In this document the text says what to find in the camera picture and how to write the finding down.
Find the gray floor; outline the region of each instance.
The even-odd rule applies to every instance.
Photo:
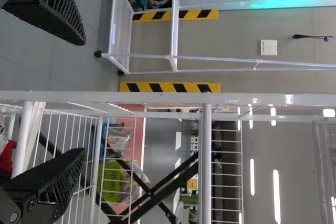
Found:
[[[1,90],[118,90],[116,67],[93,57],[107,49],[112,0],[75,1],[87,37],[81,47],[0,10]]]
[[[182,130],[182,123],[176,119],[149,119],[146,121],[146,139],[144,152],[144,169],[153,187],[165,176],[175,170],[175,163],[181,157],[185,161],[186,142],[182,132],[182,145],[176,151],[176,131]],[[163,200],[165,205],[173,211],[174,195],[169,195]],[[141,218],[141,223],[170,224],[163,210],[154,207]]]

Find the black caster wheel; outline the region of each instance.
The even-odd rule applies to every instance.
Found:
[[[118,73],[119,76],[123,76],[123,75],[125,74],[125,73],[124,73],[123,71],[121,71],[121,70],[118,70],[117,73]]]
[[[101,51],[100,50],[99,51],[95,51],[94,56],[96,58],[101,58]]]

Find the red object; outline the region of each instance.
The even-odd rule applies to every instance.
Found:
[[[0,169],[4,169],[12,174],[12,152],[13,148],[16,148],[16,142],[9,140],[6,147],[0,155]]]

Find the gray wall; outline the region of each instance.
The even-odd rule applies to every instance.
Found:
[[[219,20],[183,21],[179,54],[336,63],[336,39],[293,40],[293,34],[334,35],[336,7],[231,10]],[[170,53],[170,22],[133,23],[132,52]],[[260,56],[260,40],[276,39],[278,56]],[[179,60],[178,67],[246,67],[244,63]],[[131,59],[131,70],[169,70],[167,60]],[[230,72],[123,76],[121,81],[220,82],[222,92],[336,93],[336,72]]]
[[[321,223],[310,123],[243,124],[245,221],[275,223],[273,169],[279,171],[281,223]],[[255,195],[250,193],[250,159],[255,161]]]

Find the white metal railing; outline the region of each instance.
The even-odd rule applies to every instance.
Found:
[[[124,15],[120,15],[120,9],[116,8],[116,3],[119,1],[127,2],[128,8],[124,10]],[[124,40],[131,40],[131,24],[134,14],[147,13],[148,10],[141,12],[134,12],[129,4],[128,0],[113,0],[112,4],[112,14],[111,14],[111,26],[110,26],[110,41],[109,41],[109,51],[107,54],[101,54],[102,57],[109,59],[114,63],[119,69],[121,69],[125,74],[161,74],[161,73],[189,73],[189,72],[231,72],[231,71],[321,71],[321,70],[336,70],[336,64],[329,63],[315,63],[315,62],[295,62],[295,61],[284,61],[284,60],[267,60],[267,59],[250,59],[249,57],[210,57],[210,56],[186,56],[179,55],[178,53],[178,43],[179,43],[179,18],[178,13],[183,9],[192,8],[202,8],[209,7],[218,4],[227,3],[242,3],[251,1],[262,1],[262,0],[226,0],[215,3],[199,3],[196,5],[181,5],[180,0],[172,0],[172,8],[155,9],[154,11],[162,10],[166,11],[168,9],[172,10],[172,24],[171,24],[171,41],[170,41],[170,54],[169,55],[150,55],[150,54],[131,54],[130,53],[130,43],[127,44],[125,49]],[[121,41],[118,40],[116,36],[116,30],[120,31],[120,27],[124,25],[124,29],[127,32],[127,38]],[[149,72],[130,72],[129,59],[130,57],[135,58],[151,58],[151,59],[166,59],[169,61],[171,70],[167,71],[149,71]],[[219,68],[219,69],[178,69],[177,61],[179,59],[185,60],[210,60],[210,61],[228,61],[228,62],[243,62],[250,63],[249,67],[237,67],[237,68]],[[263,64],[272,64],[273,67],[265,66],[260,67]]]

